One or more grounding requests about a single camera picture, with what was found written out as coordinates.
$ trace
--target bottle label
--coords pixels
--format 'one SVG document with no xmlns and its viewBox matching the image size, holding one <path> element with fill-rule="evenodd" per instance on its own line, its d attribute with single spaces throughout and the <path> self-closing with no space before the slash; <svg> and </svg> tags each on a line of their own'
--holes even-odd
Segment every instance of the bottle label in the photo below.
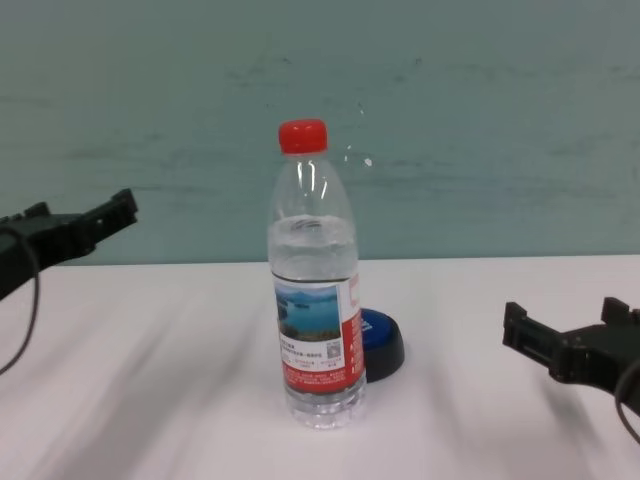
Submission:
<svg viewBox="0 0 640 480">
<path fill-rule="evenodd" d="M 301 283 L 274 277 L 282 368 L 287 384 L 305 393 L 331 393 L 364 371 L 358 276 Z"/>
</svg>

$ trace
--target red bottle cap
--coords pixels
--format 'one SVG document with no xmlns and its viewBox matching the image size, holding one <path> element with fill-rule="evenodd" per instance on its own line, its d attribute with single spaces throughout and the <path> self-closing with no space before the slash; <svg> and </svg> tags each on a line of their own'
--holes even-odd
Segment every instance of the red bottle cap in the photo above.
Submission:
<svg viewBox="0 0 640 480">
<path fill-rule="evenodd" d="M 327 149 L 327 126 L 322 120 L 308 118 L 280 125 L 278 131 L 282 153 L 315 153 Z"/>
</svg>

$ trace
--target table surface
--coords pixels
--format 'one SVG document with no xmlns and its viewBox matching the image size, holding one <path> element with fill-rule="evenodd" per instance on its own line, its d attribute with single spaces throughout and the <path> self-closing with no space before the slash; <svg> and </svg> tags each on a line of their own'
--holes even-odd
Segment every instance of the table surface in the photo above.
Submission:
<svg viewBox="0 0 640 480">
<path fill-rule="evenodd" d="M 265 264 L 66 267 L 43 275 L 23 360 L 0 379 L 0 478 L 636 479 L 613 398 L 554 383 L 501 345 L 504 303 L 557 329 L 640 306 L 640 257 L 361 262 L 405 365 L 367 416 L 317 432 L 287 413 Z M 0 355 L 31 290 L 0 303 Z"/>
</svg>

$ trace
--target teal wall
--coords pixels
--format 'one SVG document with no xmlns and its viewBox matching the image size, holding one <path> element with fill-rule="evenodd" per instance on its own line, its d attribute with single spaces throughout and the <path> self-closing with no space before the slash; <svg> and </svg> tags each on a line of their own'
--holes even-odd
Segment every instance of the teal wall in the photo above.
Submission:
<svg viewBox="0 0 640 480">
<path fill-rule="evenodd" d="M 278 124 L 319 116 L 364 258 L 640 252 L 639 18 L 637 0 L 3 0 L 0 214 L 132 187 L 140 223 L 85 263 L 261 260 Z"/>
</svg>

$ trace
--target plastic water bottle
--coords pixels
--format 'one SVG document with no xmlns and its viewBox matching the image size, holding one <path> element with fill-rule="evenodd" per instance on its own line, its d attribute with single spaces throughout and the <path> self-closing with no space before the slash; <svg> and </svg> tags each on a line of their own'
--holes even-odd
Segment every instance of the plastic water bottle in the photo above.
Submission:
<svg viewBox="0 0 640 480">
<path fill-rule="evenodd" d="M 305 425 L 334 428 L 361 414 L 366 383 L 356 232 L 325 124 L 284 123 L 279 140 L 268 238 L 287 403 Z"/>
</svg>

